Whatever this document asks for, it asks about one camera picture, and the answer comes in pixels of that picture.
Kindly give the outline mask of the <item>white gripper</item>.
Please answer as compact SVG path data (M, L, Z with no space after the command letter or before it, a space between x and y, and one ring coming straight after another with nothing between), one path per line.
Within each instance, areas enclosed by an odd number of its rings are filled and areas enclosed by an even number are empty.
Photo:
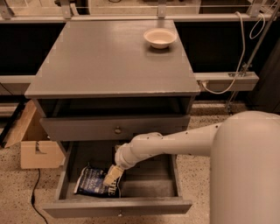
M115 147L115 164L111 165L103 180L105 186L115 183L122 175L123 170L134 167L139 161L140 148L134 143L124 143Z

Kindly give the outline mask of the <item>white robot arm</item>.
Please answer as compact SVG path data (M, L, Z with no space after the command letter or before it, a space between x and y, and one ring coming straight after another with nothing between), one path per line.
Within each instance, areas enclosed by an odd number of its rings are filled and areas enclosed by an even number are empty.
M245 111L167 136L135 136L117 149L104 184L161 154L210 157L210 224L280 224L280 115Z

